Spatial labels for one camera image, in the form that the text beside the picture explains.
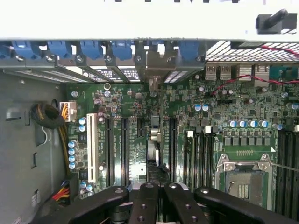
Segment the RAM slot with black clips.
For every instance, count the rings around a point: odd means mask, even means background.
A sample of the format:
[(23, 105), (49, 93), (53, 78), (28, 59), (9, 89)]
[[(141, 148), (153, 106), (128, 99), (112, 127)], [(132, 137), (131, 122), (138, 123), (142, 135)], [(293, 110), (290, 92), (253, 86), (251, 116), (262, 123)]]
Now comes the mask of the RAM slot with black clips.
[[(278, 131), (278, 156), (277, 156), (277, 164), (283, 164), (284, 162), (284, 137), (283, 137), (284, 132), (283, 131)], [(282, 191), (283, 191), (283, 177), (284, 177), (284, 172), (283, 169), (280, 167), (277, 167), (277, 204), (276, 204), (276, 212), (279, 214), (283, 213), (283, 196), (282, 196)]]
[(199, 187), (200, 182), (200, 134), (195, 135), (195, 172), (194, 172), (195, 185), (194, 188)]
[(294, 134), (293, 145), (293, 172), (292, 183), (292, 218), (297, 220), (299, 214), (299, 132)]
[(207, 186), (212, 186), (212, 180), (213, 180), (213, 157), (214, 157), (214, 140), (213, 135), (209, 134), (207, 138)]

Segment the RAM slot with white clips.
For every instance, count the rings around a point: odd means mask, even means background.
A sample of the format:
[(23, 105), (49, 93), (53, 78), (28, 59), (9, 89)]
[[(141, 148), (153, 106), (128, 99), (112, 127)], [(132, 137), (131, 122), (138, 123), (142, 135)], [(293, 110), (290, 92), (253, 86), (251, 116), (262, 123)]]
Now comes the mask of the RAM slot with white clips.
[(211, 173), (211, 126), (205, 126), (202, 134), (200, 135), (200, 181), (202, 186), (210, 186), (210, 173)]
[[(285, 165), (287, 167), (292, 165), (291, 162), (291, 152), (292, 152), (292, 138), (290, 137), (289, 133), (286, 133), (286, 145), (285, 145)], [(290, 175), (291, 171), (288, 169), (285, 169), (285, 215), (289, 217), (290, 214), (290, 205), (289, 205), (289, 194), (290, 194)]]

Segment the long black expansion slot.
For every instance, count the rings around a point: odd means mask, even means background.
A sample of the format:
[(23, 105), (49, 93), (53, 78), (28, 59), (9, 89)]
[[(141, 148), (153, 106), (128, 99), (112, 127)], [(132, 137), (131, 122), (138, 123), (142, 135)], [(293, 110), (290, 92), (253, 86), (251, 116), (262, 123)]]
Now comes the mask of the long black expansion slot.
[(114, 185), (114, 133), (113, 120), (105, 121), (105, 147), (106, 147), (106, 186)]
[(177, 119), (169, 119), (169, 166), (170, 170), (173, 171), (175, 168), (176, 159), (176, 141), (177, 141)]
[(129, 185), (129, 121), (121, 119), (121, 170), (122, 185)]

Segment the CPU socket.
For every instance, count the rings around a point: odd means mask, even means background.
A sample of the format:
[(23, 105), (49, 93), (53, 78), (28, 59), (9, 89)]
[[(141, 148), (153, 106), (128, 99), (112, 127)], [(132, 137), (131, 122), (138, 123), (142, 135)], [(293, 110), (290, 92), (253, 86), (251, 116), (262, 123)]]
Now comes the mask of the CPU socket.
[(221, 153), (215, 166), (213, 187), (268, 210), (273, 208), (273, 167), (270, 155), (257, 160), (230, 159)]

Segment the short black expansion slot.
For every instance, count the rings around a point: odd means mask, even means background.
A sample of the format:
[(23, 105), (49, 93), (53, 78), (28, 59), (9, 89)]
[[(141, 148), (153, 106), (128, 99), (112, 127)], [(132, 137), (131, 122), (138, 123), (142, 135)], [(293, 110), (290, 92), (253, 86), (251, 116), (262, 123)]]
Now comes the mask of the short black expansion slot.
[(145, 137), (145, 119), (138, 118), (137, 119), (137, 137)]

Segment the white expansion slot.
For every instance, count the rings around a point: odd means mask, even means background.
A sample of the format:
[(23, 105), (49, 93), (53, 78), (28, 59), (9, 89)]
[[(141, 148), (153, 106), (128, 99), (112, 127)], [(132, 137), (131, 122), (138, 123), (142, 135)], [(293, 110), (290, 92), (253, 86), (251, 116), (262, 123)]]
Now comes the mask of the white expansion slot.
[(99, 176), (98, 117), (96, 113), (86, 115), (88, 182), (96, 183)]

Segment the green motherboard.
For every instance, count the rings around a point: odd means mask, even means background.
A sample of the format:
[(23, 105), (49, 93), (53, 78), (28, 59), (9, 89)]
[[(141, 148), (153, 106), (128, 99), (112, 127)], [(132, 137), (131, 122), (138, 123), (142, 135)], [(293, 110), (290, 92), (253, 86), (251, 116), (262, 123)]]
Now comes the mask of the green motherboard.
[[(224, 67), (209, 74), (198, 73), (182, 82), (167, 80), (167, 112), (176, 116), (177, 155), (176, 180), (194, 192), (195, 135), (211, 126), (214, 140), (213, 180), (215, 166), (221, 153), (230, 159), (257, 160), (262, 154), (270, 155), (277, 164), (278, 131), (283, 131), (284, 162), (286, 133), (292, 138), (290, 167), (293, 168), (294, 134), (299, 132), (299, 66), (254, 65), (245, 72)], [(114, 133), (114, 185), (122, 185), (121, 119), (129, 121), (129, 185), (125, 186), (136, 197), (137, 190), (147, 181), (146, 127), (145, 137), (137, 137), (137, 119), (144, 118), (145, 85), (136, 84), (70, 84), (67, 97), (77, 113), (68, 125), (69, 168), (78, 178), (78, 199), (99, 193), (106, 186), (105, 121), (113, 120)], [(99, 176), (96, 183), (88, 182), (86, 115), (98, 117)], [(273, 208), (277, 204), (277, 167), (273, 167)], [(285, 215), (285, 169), (283, 169), (283, 213)], [(290, 175), (289, 205), (292, 218), (292, 183)]]

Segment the thin metal locking lever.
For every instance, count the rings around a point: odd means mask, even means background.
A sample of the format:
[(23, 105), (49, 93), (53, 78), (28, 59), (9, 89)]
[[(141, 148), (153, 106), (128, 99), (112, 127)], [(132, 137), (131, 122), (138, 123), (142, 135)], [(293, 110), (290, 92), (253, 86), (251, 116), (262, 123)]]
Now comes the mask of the thin metal locking lever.
[(289, 166), (285, 166), (285, 165), (281, 165), (281, 164), (276, 164), (276, 163), (271, 163), (271, 165), (275, 166), (275, 167), (279, 167), (279, 168), (291, 170), (291, 171), (294, 171), (294, 172), (299, 172), (299, 168), (292, 168), (292, 167), (289, 167)]

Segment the open grey PC case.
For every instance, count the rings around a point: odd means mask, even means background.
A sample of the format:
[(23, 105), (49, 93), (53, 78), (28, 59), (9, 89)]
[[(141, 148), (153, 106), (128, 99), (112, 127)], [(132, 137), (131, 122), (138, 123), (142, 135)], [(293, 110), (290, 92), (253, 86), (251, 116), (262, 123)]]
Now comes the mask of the open grey PC case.
[[(36, 224), (37, 219), (81, 200), (77, 198), (78, 178), (70, 171), (68, 160), (68, 125), (77, 111), (68, 100), (67, 87), (70, 84), (144, 84), (146, 54), (150, 51), (150, 40), (132, 40), (132, 58), (124, 61), (113, 55), (112, 41), (100, 41), (103, 57), (96, 60), (82, 53), (80, 41), (70, 41), (72, 57), (65, 59), (52, 54), (47, 41), (29, 41), (31, 58), (18, 55), (12, 41), (0, 41), (0, 44), (9, 46), (11, 52), (9, 59), (0, 59), (0, 72), (56, 83), (63, 88), (64, 95), (64, 99), (60, 102), (55, 104), (37, 102), (30, 109), (30, 116), (36, 124), (58, 131), (64, 156), (65, 177), (60, 186), (38, 208), (32, 220), (24, 224)], [(174, 80), (178, 83), (198, 73), (208, 73), (209, 79), (215, 80), (217, 76), (214, 75), (214, 71), (220, 71), (224, 67), (245, 72), (247, 67), (254, 65), (299, 66), (299, 42), (194, 40), (199, 42), (199, 56), (193, 60), (185, 60), (178, 46), (182, 40), (162, 41), (164, 46), (158, 46), (158, 53), (163, 56), (173, 52), (176, 57), (175, 69), (166, 81)], [(160, 187), (156, 224), (181, 224), (168, 209), (169, 203), (165, 198), (164, 187)], [(99, 224), (128, 224), (125, 222), (128, 216), (129, 214), (118, 217), (120, 222), (117, 223), (106, 219)]]

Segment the black table stop block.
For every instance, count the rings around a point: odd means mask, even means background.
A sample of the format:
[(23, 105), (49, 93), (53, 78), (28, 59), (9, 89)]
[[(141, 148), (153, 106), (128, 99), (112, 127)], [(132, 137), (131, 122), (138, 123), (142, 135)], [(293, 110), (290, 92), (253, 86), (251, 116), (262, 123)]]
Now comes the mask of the black table stop block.
[(256, 18), (256, 31), (259, 35), (295, 34), (297, 13), (280, 9), (274, 14), (259, 14)]

